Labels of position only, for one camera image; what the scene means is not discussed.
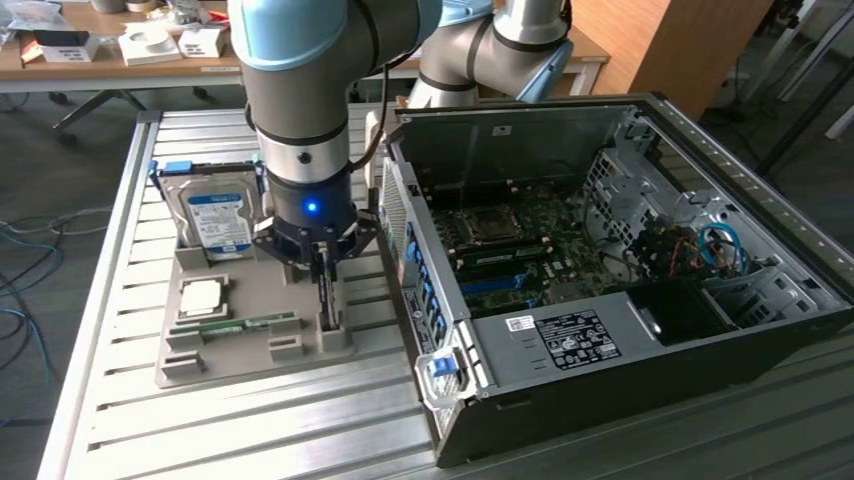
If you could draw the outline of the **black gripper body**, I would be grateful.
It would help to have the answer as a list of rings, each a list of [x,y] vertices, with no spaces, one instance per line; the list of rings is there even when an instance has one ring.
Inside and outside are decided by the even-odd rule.
[[[276,219],[274,228],[288,252],[308,254],[323,241],[340,240],[356,223],[351,193],[351,174],[339,171],[316,183],[298,183],[267,175]]]

